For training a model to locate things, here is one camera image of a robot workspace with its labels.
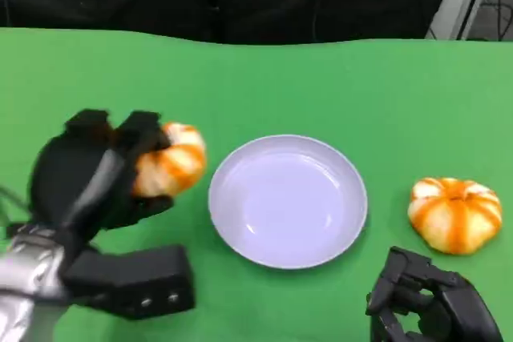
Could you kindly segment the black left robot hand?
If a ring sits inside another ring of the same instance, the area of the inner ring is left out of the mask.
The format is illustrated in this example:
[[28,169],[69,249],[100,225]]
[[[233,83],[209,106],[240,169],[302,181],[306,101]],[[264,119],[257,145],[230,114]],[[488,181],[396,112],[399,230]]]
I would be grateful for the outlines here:
[[108,118],[107,111],[94,109],[69,118],[40,151],[30,178],[34,221],[63,242],[67,272],[109,262],[156,262],[180,252],[172,245],[115,256],[91,247],[99,231],[135,224],[172,202],[163,194],[140,198],[134,192],[139,158],[170,143],[159,114],[133,111],[117,127]]

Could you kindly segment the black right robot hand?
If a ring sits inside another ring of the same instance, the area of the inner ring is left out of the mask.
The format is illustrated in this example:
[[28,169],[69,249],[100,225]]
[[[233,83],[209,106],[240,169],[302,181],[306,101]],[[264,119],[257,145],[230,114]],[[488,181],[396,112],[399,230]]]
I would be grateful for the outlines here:
[[400,247],[390,248],[366,300],[372,341],[503,340],[469,280]]

